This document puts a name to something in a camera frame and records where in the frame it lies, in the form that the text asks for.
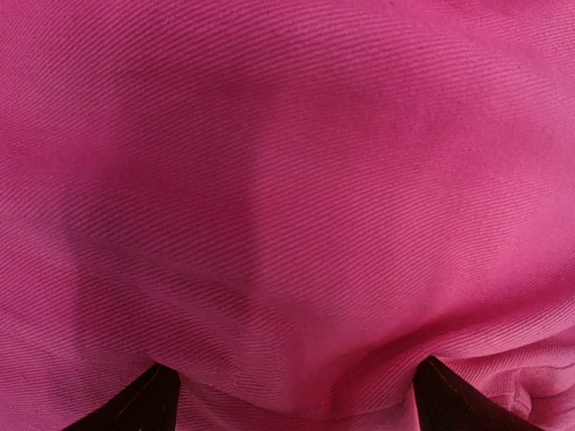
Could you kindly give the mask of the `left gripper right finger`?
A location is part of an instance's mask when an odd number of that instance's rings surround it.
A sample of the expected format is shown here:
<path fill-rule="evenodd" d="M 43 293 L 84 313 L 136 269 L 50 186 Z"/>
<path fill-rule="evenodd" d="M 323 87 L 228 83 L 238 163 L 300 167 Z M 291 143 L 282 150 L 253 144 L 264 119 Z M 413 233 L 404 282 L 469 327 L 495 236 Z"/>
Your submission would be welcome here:
<path fill-rule="evenodd" d="M 434 356 L 413 377 L 422 431 L 537 431 L 539 427 L 489 400 Z"/>

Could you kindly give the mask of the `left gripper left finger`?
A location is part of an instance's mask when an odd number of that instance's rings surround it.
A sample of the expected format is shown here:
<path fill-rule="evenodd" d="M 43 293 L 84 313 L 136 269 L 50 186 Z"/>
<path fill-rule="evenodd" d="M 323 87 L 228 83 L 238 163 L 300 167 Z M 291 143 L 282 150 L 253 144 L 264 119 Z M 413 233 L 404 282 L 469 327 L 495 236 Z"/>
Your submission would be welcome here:
<path fill-rule="evenodd" d="M 174 431 L 181 377 L 154 364 L 104 405 L 66 431 Z"/>

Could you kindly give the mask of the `pink trousers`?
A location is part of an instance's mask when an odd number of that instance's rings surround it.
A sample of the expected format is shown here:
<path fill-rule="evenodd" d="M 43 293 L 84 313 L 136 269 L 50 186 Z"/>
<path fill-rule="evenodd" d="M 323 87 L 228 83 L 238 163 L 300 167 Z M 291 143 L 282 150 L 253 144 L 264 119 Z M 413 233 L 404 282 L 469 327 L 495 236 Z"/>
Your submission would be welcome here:
<path fill-rule="evenodd" d="M 574 427 L 571 1 L 4 1 L 1 427 Z"/>

